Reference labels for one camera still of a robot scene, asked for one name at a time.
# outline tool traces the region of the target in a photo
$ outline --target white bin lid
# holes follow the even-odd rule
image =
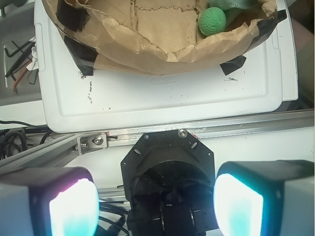
[[[277,109],[283,101],[282,50],[277,30],[246,53],[244,66],[228,76],[218,66],[161,77],[95,70],[94,76],[81,78],[41,1],[35,1],[35,28],[45,116],[55,132],[263,113]],[[294,53],[290,61],[295,65]]]

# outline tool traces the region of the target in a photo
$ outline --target crumpled brown paper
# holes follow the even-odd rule
[[[276,18],[276,0],[258,0],[261,12],[248,24],[204,37],[198,17],[206,0],[42,0],[62,35],[94,48],[94,69],[167,75],[217,66],[245,53],[259,35],[257,22]],[[57,18],[58,4],[88,14],[81,30]]]

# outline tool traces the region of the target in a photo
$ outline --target green fuzzy ball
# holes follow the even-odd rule
[[[223,32],[226,27],[224,11],[217,7],[210,7],[199,17],[199,29],[205,36]]]

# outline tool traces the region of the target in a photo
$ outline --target glowing light panel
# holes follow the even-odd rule
[[[214,208],[223,235],[260,235],[263,197],[234,176],[222,174],[217,178]]]
[[[52,236],[93,236],[98,224],[98,193],[84,178],[49,203]]]

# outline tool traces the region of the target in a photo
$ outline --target screw head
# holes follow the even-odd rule
[[[179,137],[185,138],[185,137],[187,137],[187,135],[188,135],[187,130],[185,130],[185,129],[180,129],[180,130],[178,130],[178,136],[179,136]]]
[[[86,141],[86,140],[83,140],[82,142],[81,142],[81,148],[82,149],[86,149],[88,147],[88,142]]]
[[[102,136],[97,136],[93,139],[93,143],[95,143],[95,145],[102,145],[103,142],[104,140]]]

